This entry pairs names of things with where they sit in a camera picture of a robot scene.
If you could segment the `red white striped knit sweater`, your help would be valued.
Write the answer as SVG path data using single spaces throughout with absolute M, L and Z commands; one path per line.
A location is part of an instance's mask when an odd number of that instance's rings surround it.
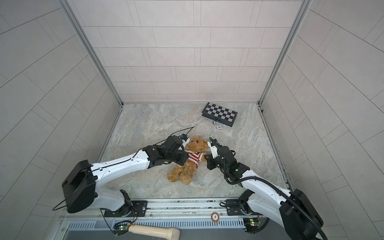
M 199 163 L 202 161 L 202 158 L 204 157 L 204 153 L 196 153 L 191 151 L 187 151 L 187 153 L 189 154 L 187 161 L 193 163 L 196 166 L 196 168 L 198 168 Z

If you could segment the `brown teddy bear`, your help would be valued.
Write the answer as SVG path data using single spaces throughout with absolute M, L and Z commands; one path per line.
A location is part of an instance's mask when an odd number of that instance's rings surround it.
M 204 156 L 209 149 L 208 141 L 200 136 L 191 137 L 190 142 L 185 147 L 186 152 L 204 153 Z M 189 185 L 192 182 L 197 169 L 198 168 L 196 168 L 193 163 L 186 161 L 184 166 L 176 165 L 173 170 L 168 172 L 167 179 L 171 183 L 180 181 L 184 185 Z

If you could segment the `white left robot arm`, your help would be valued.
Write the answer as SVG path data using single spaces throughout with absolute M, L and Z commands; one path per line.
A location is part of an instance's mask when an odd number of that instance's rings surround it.
M 166 163 L 184 165 L 188 159 L 186 134 L 169 136 L 161 145 L 150 145 L 135 154 L 116 160 L 90 164 L 80 161 L 62 183 L 66 209 L 69 214 L 87 208 L 109 210 L 115 217 L 127 216 L 133 204 L 125 190 L 112 191 L 103 186 L 119 177 L 161 166 Z

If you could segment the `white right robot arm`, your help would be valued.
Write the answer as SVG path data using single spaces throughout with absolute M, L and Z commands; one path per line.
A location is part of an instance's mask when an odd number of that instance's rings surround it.
M 209 170 L 218 168 L 230 185 L 246 189 L 240 196 L 244 213 L 261 214 L 281 225 L 292 240 L 325 240 L 324 222 L 306 194 L 299 189 L 289 191 L 260 177 L 238 162 L 234 151 L 211 140 L 211 154 L 206 155 Z

